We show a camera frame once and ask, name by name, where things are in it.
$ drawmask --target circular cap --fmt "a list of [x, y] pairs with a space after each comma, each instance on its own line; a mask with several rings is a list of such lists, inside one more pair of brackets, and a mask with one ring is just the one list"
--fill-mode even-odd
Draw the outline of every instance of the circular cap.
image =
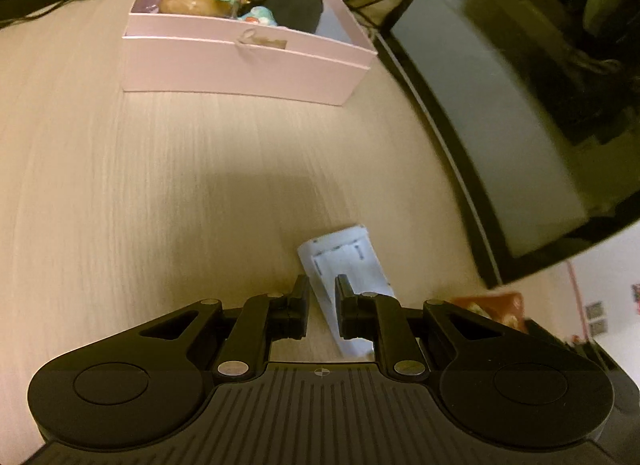
[[566, 379], [556, 369], [536, 363], [509, 364], [494, 377], [503, 397], [525, 405], [552, 403], [566, 392]]
[[113, 362], [88, 368], [78, 375], [74, 389], [79, 397], [98, 405], [118, 405], [138, 398], [149, 385], [144, 369]]
[[396, 362], [394, 369], [399, 375], [417, 377], [424, 373], [425, 367], [424, 364], [415, 360], [401, 360], [400, 362]]
[[249, 366], [239, 360], [228, 360], [218, 366], [218, 372], [227, 377], [239, 377], [249, 370]]

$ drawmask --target pink cardboard box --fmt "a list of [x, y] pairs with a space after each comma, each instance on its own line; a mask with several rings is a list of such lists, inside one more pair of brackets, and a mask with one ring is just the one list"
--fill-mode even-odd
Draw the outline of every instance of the pink cardboard box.
[[[125, 91], [260, 95], [341, 105], [376, 51], [342, 0], [315, 34], [231, 19], [150, 13], [135, 0], [124, 34]], [[282, 48], [252, 44], [254, 39]]]

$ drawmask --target black monitor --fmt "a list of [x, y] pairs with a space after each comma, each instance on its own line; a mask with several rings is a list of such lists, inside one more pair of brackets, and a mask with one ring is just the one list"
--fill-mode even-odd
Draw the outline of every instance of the black monitor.
[[377, 47], [442, 143], [489, 286], [640, 218], [640, 0], [403, 0]]

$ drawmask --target black cloth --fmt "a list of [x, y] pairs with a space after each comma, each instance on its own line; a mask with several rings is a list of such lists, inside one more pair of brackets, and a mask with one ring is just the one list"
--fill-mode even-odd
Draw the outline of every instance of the black cloth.
[[323, 4], [322, 0], [249, 0], [240, 8], [240, 15], [254, 7], [267, 7], [279, 26], [314, 34]]

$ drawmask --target wooden table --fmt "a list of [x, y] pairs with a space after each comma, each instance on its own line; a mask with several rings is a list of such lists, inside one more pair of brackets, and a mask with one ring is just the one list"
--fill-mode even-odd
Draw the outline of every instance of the wooden table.
[[[2, 465], [42, 443], [26, 392], [44, 363], [203, 297], [288, 291], [313, 236], [367, 226], [407, 306], [482, 288], [437, 150], [381, 64], [341, 108], [124, 94], [131, 2], [0, 30]], [[272, 357], [340, 360], [315, 301], [308, 337]]]

